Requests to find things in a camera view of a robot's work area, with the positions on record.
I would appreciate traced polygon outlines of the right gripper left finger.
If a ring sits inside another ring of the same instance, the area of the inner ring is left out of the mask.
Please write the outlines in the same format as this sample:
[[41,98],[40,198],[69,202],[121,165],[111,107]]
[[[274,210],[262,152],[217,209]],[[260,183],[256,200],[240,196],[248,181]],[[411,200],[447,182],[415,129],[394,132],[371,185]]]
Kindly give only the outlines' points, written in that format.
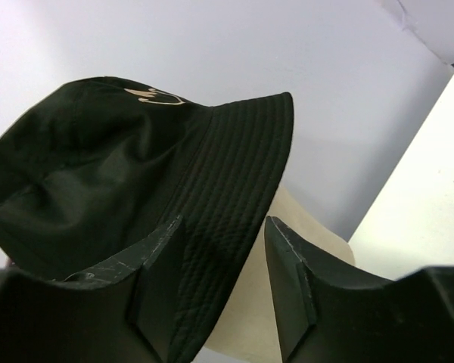
[[185,223],[46,281],[0,269],[0,362],[165,362],[175,330]]

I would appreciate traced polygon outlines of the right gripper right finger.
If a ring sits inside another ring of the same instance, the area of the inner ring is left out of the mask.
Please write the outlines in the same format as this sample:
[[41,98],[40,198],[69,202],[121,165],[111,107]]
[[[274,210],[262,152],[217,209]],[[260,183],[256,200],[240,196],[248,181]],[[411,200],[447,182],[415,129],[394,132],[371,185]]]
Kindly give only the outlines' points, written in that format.
[[395,281],[266,219],[266,261],[284,362],[454,362],[454,266]]

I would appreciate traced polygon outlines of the black bucket hat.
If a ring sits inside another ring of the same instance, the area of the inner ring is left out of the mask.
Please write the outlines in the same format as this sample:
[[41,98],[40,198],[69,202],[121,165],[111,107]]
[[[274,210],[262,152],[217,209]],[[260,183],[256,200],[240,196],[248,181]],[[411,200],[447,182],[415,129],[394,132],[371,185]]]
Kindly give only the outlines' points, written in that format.
[[185,223],[165,362],[190,362],[278,190],[294,127],[283,92],[208,107],[128,79],[62,85],[0,137],[0,247],[46,281]]

